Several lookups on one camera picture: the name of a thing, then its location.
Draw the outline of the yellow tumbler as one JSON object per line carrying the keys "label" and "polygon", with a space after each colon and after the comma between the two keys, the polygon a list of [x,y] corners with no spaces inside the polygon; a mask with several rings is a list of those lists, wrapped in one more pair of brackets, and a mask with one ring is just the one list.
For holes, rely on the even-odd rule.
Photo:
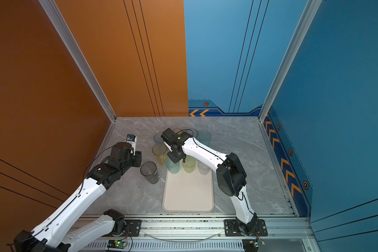
{"label": "yellow tumbler", "polygon": [[152,153],[161,165],[165,165],[165,160],[167,158],[167,153],[168,153],[168,148],[165,144],[163,143],[155,144],[152,147]]}

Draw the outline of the grey-blue frosted tumbler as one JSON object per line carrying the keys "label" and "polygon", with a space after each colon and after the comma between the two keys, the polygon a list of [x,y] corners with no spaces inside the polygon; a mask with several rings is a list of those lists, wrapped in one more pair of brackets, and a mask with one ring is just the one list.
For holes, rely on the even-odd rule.
{"label": "grey-blue frosted tumbler", "polygon": [[164,144],[164,140],[162,139],[162,132],[158,132],[154,135],[153,137],[154,141],[156,143],[161,143],[161,144]]}

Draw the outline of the teal textured tumbler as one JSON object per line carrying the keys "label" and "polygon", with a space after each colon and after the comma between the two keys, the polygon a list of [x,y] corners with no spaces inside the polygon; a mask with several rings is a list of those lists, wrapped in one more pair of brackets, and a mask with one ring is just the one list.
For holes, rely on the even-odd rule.
{"label": "teal textured tumbler", "polygon": [[176,174],[180,170],[180,163],[174,163],[168,156],[166,157],[165,164],[172,174]]}
{"label": "teal textured tumbler", "polygon": [[200,143],[204,144],[205,146],[211,146],[212,136],[208,131],[199,131],[197,139]]}

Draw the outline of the light green dotted cup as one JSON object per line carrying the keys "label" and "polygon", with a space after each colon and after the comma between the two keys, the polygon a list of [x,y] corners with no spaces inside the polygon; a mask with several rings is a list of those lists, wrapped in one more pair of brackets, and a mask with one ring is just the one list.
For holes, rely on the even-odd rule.
{"label": "light green dotted cup", "polygon": [[195,170],[196,159],[187,155],[183,160],[183,168],[186,173],[192,173]]}

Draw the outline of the dark smoky tumbler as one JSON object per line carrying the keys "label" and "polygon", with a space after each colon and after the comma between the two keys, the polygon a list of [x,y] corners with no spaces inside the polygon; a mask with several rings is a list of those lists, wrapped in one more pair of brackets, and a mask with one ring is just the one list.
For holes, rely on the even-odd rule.
{"label": "dark smoky tumbler", "polygon": [[140,173],[150,184],[157,184],[159,181],[157,165],[152,161],[145,162],[140,168]]}

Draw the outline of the clear plastic cup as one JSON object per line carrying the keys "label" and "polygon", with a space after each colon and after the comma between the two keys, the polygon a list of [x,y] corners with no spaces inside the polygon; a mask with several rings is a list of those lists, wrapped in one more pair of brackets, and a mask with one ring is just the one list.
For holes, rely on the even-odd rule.
{"label": "clear plastic cup", "polygon": [[211,170],[210,167],[208,167],[206,164],[204,164],[201,161],[197,162],[197,166],[198,166],[198,170],[199,170],[201,175],[207,175],[207,174],[209,174],[209,172]]}

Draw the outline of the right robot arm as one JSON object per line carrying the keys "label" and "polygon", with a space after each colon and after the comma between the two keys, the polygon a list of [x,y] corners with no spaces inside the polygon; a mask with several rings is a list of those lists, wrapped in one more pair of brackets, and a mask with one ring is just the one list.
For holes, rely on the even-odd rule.
{"label": "right robot arm", "polygon": [[247,174],[239,157],[235,153],[213,150],[184,130],[175,133],[168,128],[162,132],[161,138],[169,149],[168,157],[174,163],[192,156],[216,173],[219,189],[232,200],[240,232],[245,236],[256,235],[259,218],[247,195]]}

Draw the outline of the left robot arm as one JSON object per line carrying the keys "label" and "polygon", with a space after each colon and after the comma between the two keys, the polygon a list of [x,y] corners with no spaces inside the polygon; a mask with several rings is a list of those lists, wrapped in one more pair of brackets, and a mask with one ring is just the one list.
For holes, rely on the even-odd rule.
{"label": "left robot arm", "polygon": [[14,252],[77,252],[94,240],[110,234],[128,234],[125,216],[107,210],[90,224],[74,232],[70,228],[87,208],[132,167],[141,166],[141,152],[136,150],[137,138],[127,135],[124,142],[111,147],[110,155],[84,176],[76,191],[32,231],[21,231],[9,247]]}

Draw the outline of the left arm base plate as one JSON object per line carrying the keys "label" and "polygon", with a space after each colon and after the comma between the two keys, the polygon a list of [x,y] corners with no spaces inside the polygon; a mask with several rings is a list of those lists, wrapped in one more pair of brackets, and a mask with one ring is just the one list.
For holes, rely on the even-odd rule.
{"label": "left arm base plate", "polygon": [[141,224],[142,220],[140,219],[116,221],[109,235],[114,237],[138,237],[141,231]]}

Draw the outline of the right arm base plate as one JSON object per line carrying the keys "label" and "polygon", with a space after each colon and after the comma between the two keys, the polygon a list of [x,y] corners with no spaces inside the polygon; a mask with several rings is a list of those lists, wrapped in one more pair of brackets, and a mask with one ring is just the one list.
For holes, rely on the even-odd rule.
{"label": "right arm base plate", "polygon": [[249,237],[267,237],[268,230],[263,219],[257,219],[253,223],[244,224],[238,219],[224,220],[225,236],[249,236]]}

